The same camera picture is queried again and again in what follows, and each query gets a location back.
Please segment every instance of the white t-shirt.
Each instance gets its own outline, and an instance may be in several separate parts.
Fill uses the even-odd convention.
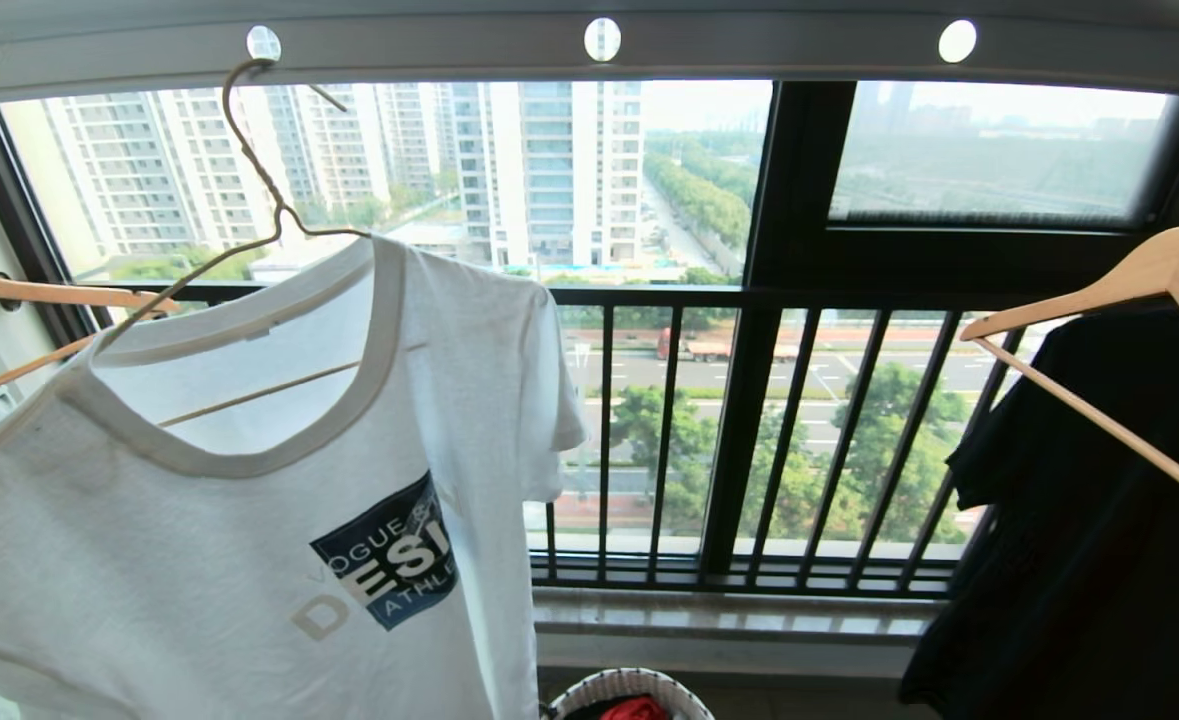
[[[535,719],[521,503],[582,440],[548,291],[397,243],[137,325],[0,424],[0,693],[33,716]]]

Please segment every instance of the red truck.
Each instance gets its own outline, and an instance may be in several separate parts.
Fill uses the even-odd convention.
[[[668,358],[670,328],[664,328],[656,342],[656,357],[659,361]],[[679,361],[699,361],[699,363],[726,363],[731,359],[731,343],[717,341],[679,341]],[[798,359],[798,348],[777,345],[773,352],[776,363],[789,363]]]

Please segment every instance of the laundry basket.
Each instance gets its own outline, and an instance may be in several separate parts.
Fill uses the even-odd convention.
[[[705,707],[691,691],[681,687],[681,683],[673,678],[645,667],[615,667],[612,671],[588,675],[553,701],[548,708],[548,716],[551,720],[561,720],[571,712],[594,702],[618,696],[638,696],[638,694],[656,698],[670,715],[684,716],[685,720],[713,720],[709,707]]]

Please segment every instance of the black shirt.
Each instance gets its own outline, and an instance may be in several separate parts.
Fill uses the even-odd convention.
[[[1179,311],[1087,316],[1034,366],[1179,462]],[[946,719],[1179,716],[1179,484],[1028,381],[949,464],[996,524],[900,687]]]

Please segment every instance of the balcony railing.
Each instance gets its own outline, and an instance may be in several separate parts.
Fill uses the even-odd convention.
[[[165,283],[114,284],[156,291]],[[185,288],[177,300],[217,305],[257,288],[199,283]],[[1005,381],[1013,379],[1005,365],[986,363],[956,341],[964,313],[915,310],[917,319],[904,319],[894,308],[836,310],[798,293],[738,288],[552,292],[592,440],[566,457],[569,488],[560,501],[528,514],[535,584],[944,596],[967,539],[959,537],[950,521],[954,537],[937,542],[953,482],[940,447],[924,474],[922,457],[914,455],[915,441],[929,436],[929,442],[946,442],[944,450],[953,450],[990,410]],[[755,338],[743,318],[745,311],[764,310],[782,317],[776,337],[765,341]],[[857,319],[836,321],[835,315]],[[712,341],[703,341],[711,336],[711,316],[720,325],[713,328]],[[639,326],[639,318],[650,324]],[[1005,346],[1015,352],[1020,341],[1021,333],[1009,333]],[[718,343],[730,348],[729,357],[711,348]],[[835,363],[850,366],[830,369]],[[942,387],[949,363],[964,374],[961,382],[976,387],[960,392]],[[900,368],[888,369],[891,365]],[[623,378],[623,368],[644,374],[650,368],[654,377],[638,383]],[[681,382],[685,374],[714,378],[722,387],[713,392],[693,387]],[[889,389],[889,383],[900,385]],[[623,412],[634,410],[626,402],[645,404],[648,394],[658,401],[659,423],[654,437],[641,440],[653,455],[650,462],[630,464],[630,448],[638,438],[623,437]],[[705,429],[717,421],[717,440],[707,454],[691,455],[693,443],[681,436],[693,421],[693,396],[702,398],[694,403],[705,418],[694,421]],[[799,442],[806,424],[834,435],[815,441],[822,443],[815,447],[831,451]],[[871,448],[883,442],[890,454],[881,453],[885,460],[875,460],[871,469],[869,454],[855,450],[859,442]],[[810,496],[795,487],[801,464],[808,465]],[[909,465],[913,488],[904,489],[901,480]],[[691,487],[702,485],[700,475],[707,491],[694,498],[697,524],[666,518],[666,511],[676,511],[676,503],[666,502],[668,493],[690,496]],[[855,487],[858,477],[861,488]],[[915,502],[901,491],[913,493]],[[798,507],[801,500],[804,507]],[[681,506],[687,515],[691,502],[686,497]],[[907,511],[907,506],[917,510]],[[799,515],[806,516],[801,523]],[[891,516],[895,537],[882,537]],[[981,515],[970,520],[973,533],[984,531]]]

